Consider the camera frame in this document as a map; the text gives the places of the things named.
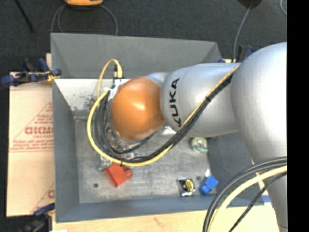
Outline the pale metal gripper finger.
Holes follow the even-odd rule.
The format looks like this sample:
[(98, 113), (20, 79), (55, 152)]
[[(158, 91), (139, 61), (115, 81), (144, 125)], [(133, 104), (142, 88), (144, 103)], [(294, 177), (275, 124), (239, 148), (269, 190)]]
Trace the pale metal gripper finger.
[(100, 156), (99, 159), (99, 165), (98, 165), (98, 171), (104, 171), (105, 169), (109, 168), (112, 165), (112, 161), (109, 159), (106, 159), (103, 156)]

